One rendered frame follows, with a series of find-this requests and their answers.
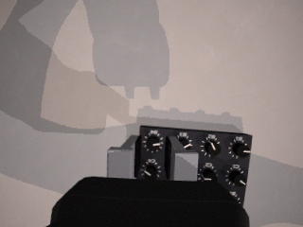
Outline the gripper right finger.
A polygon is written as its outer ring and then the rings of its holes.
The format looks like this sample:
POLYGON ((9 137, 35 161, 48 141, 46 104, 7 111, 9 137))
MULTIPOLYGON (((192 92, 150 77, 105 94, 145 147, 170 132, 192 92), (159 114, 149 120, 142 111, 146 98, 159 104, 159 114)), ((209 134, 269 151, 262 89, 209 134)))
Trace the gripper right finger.
POLYGON ((167 179, 197 181, 198 157, 199 154, 196 150, 186 150, 176 137, 166 136, 165 170, 167 179))

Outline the black square knob box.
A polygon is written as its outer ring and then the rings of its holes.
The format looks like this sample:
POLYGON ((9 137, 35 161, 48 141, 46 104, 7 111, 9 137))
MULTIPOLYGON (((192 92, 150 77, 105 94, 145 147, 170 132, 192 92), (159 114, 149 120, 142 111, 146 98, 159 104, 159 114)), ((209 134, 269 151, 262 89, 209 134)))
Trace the black square knob box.
POLYGON ((253 135, 143 125, 139 135, 141 166, 136 179, 170 181, 164 167, 165 138, 176 136, 185 149, 199 154, 197 181, 222 184, 243 207, 253 135))

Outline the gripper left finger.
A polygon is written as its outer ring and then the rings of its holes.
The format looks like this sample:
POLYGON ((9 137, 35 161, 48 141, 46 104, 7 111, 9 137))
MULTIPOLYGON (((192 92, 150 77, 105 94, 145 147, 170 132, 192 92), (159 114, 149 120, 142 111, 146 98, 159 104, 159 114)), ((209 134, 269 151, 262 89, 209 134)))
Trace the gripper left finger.
POLYGON ((110 147, 107 150, 107 177, 137 178, 140 161, 141 135, 131 135, 120 148, 110 147))

